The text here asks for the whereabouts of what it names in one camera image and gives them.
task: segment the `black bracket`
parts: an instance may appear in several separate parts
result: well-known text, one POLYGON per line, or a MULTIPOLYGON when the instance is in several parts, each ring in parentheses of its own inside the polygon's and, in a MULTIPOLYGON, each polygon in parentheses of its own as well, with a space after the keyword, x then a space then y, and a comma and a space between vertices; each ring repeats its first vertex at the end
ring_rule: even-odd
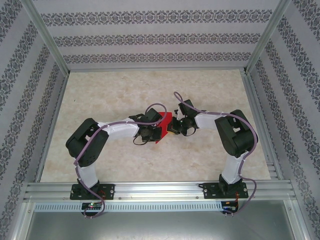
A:
MULTIPOLYGON (((248 122, 242 111, 234 110, 230 113, 248 122)), ((219 117, 214 122, 222 145, 229 155, 239 158, 243 153, 249 152, 253 148, 254 135, 244 122, 232 116, 219 117)))
MULTIPOLYGON (((115 185, 114 184, 102 184, 97 183, 92 188, 93 192, 98 194, 104 200, 113 200, 115 195, 115 185)), ((71 200, 97 200, 98 198, 92 195, 88 190, 86 190, 81 183, 73 184, 70 193, 71 200)))
MULTIPOLYGON (((146 112, 145 114, 140 113, 134 116, 129 116, 129 118, 134 120, 135 122, 153 123, 160 120, 162 116, 156 110, 154 110, 153 108, 150 108, 148 112, 146 112)), ((139 126, 139 130, 135 137, 141 136, 143 143, 156 142, 161 139, 161 134, 162 134, 161 127, 143 125, 143 124, 138 124, 138 126, 139 126)))
MULTIPOLYGON (((190 99, 185 100, 184 103, 192 107, 194 106, 190 99)), ((177 120, 176 117, 172 117, 171 122, 167 126, 167 131, 176 135, 182 134, 185 137, 191 136, 196 132, 196 129, 198 128, 195 117, 199 113, 196 110, 193 110, 192 108, 184 105, 183 103, 180 103, 178 106, 184 117, 180 120, 177 120), (194 132, 190 135, 187 135, 188 129, 190 128, 194 128, 194 132)))
POLYGON ((101 208, 102 208, 101 202, 84 202, 81 205, 81 213, 82 213, 82 215, 92 217, 92 216, 96 215, 98 212, 100 212, 101 208))
POLYGON ((247 199, 249 197, 247 185, 244 182, 241 182, 237 188, 226 194, 221 191, 218 182, 206 182, 198 186, 203 189, 204 199, 235 199, 237 193, 239 199, 247 199))
MULTIPOLYGON (((84 120, 72 136, 66 141, 65 146, 71 157, 76 158, 87 144, 86 137, 90 137, 98 130, 98 123, 92 118, 84 120)), ((91 144, 88 146, 83 156, 79 160, 79 166, 87 167, 93 164, 101 153, 109 135, 106 131, 100 131, 91 144)))

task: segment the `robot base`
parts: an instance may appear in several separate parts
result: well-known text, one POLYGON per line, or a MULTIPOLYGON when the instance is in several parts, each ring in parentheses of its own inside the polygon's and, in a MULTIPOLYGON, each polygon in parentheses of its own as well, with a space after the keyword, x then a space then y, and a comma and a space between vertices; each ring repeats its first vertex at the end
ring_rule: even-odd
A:
MULTIPOLYGON (((93 187, 90 188, 93 192, 98 194, 104 200, 113 200, 115 185, 114 184, 102 184, 96 183, 93 187)), ((71 200, 97 200, 98 198, 92 195, 88 190, 82 186, 81 183, 73 184, 70 193, 71 200)))
POLYGON ((239 199, 249 197, 247 185, 242 179, 234 184, 227 184, 223 177, 219 176, 219 183, 207 182, 198 185, 203 189, 204 199, 235 199, 238 194, 239 199))

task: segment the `marble floor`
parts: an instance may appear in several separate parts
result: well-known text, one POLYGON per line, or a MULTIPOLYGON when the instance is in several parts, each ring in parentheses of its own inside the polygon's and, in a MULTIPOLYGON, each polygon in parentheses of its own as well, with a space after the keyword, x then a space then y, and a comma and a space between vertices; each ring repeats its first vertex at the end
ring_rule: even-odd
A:
MULTIPOLYGON (((144 113, 152 103, 178 107, 173 92, 201 110, 243 111, 256 128, 238 70, 122 71, 71 73, 45 162, 42 182, 76 182, 73 158, 65 143, 87 118, 113 122, 144 113)), ((100 181, 218 180, 226 161, 218 131, 198 129, 189 137, 168 134, 158 144, 133 144, 132 138, 107 141, 98 160, 100 181)), ((270 179, 260 143, 247 159, 244 177, 270 179)))

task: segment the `patterned wallpaper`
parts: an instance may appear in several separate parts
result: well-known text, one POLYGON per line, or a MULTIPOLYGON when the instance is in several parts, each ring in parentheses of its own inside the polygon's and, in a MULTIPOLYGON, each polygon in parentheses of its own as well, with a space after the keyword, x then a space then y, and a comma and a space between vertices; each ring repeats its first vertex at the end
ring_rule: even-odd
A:
POLYGON ((65 81, 18 0, 0 2, 0 240, 33 182, 65 81))
POLYGON ((251 72, 281 170, 320 239, 320 7, 293 0, 251 72))
POLYGON ((35 0, 71 70, 245 67, 279 0, 35 0))

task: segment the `purple cable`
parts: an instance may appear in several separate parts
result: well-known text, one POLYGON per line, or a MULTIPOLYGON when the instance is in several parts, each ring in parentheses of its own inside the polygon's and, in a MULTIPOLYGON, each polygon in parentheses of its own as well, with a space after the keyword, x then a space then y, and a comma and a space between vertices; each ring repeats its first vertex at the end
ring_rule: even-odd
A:
POLYGON ((100 128, 98 128, 97 131, 94 132, 94 134, 90 137, 90 139, 88 140, 88 142, 86 143, 86 145, 84 146, 84 148, 82 149, 82 151, 81 151, 81 152, 79 153, 79 155, 76 157, 76 159, 75 159, 75 161, 73 162, 73 164, 74 164, 74 166, 75 166, 75 172, 76 172, 76 175, 77 175, 77 177, 78 177, 78 179, 79 179, 79 182, 80 182, 80 183, 82 184, 82 186, 83 186, 86 190, 88 190, 92 195, 94 195, 94 196, 96 196, 98 199, 100 199, 101 202, 102 202, 102 205, 103 205, 102 210, 101 210, 100 212, 98 212, 98 213, 97 213, 96 215, 94 215, 94 216, 87 216, 87 215, 86 215, 86 211, 87 211, 88 208, 86 208, 86 209, 84 210, 84 212, 83 212, 83 215, 84 215, 85 218, 93 219, 93 218, 96 218, 96 217, 100 216, 101 214, 103 214, 103 212, 104 212, 105 209, 106 209, 106 203, 105 203, 105 200, 104 200, 101 196, 99 196, 99 195, 96 194, 94 191, 92 191, 92 190, 91 190, 88 186, 86 186, 86 184, 81 180, 81 177, 80 177, 80 174, 79 174, 79 170, 78 170, 78 168, 77 168, 77 167, 79 166, 79 164, 78 164, 79 160, 80 160, 80 159, 82 158, 82 156, 84 155, 84 153, 85 153, 85 151, 87 150, 87 148, 89 147, 90 143, 93 141, 93 139, 96 137, 96 135, 97 135, 102 129, 105 129, 105 128, 108 128, 108 127, 111 127, 111 126, 117 125, 117 124, 157 125, 157 124, 161 123, 161 122, 166 118, 166 116, 167 116, 167 108, 166 108, 165 105, 163 105, 163 104, 161 104, 161 103, 153 103, 153 104, 151 104, 150 106, 148 106, 146 110, 148 111, 152 106, 155 106, 155 105, 161 106, 161 107, 164 108, 164 116, 163 116, 160 120, 155 121, 155 122, 117 121, 117 122, 111 122, 111 123, 109 123, 109 124, 107 124, 107 125, 103 125, 103 126, 101 126, 100 128))
POLYGON ((254 197, 256 191, 257 191, 257 182, 251 178, 247 178, 247 177, 243 177, 241 176, 241 170, 242 170, 242 167, 245 163, 245 160, 246 158, 253 153, 253 151, 256 149, 256 146, 257 146, 257 143, 258 143, 258 139, 257 139, 257 135, 256 135, 256 132, 254 130, 254 128, 250 125, 249 122, 247 122, 246 120, 244 120, 242 117, 239 117, 237 115, 234 115, 234 114, 230 114, 230 113, 225 113, 225 112, 214 112, 214 111, 201 111, 187 103, 185 103, 183 101, 183 98, 182 96, 180 95, 180 93, 178 93, 177 91, 175 91, 173 93, 173 95, 176 97, 176 99, 178 99, 182 104, 186 105, 187 107, 197 111, 198 113, 202 113, 202 114, 211 114, 211 115, 220 115, 220 116, 230 116, 230 117, 233 117, 235 119, 238 119, 240 120, 241 122, 243 122, 245 125, 248 126, 248 128, 251 130, 252 134, 253 134, 253 138, 254 138, 254 144, 253 144, 253 148, 243 157, 241 163, 240 163, 240 166, 239 166, 239 170, 238 170, 238 175, 240 178, 242 178, 243 180, 245 181, 252 181, 253 184, 254 184, 254 189, 253 189, 253 192, 251 194, 251 196, 249 197, 249 199, 246 201, 246 203, 235 213, 233 213, 233 215, 236 215, 238 213, 240 213, 247 205, 248 203, 251 201, 251 199, 254 197))

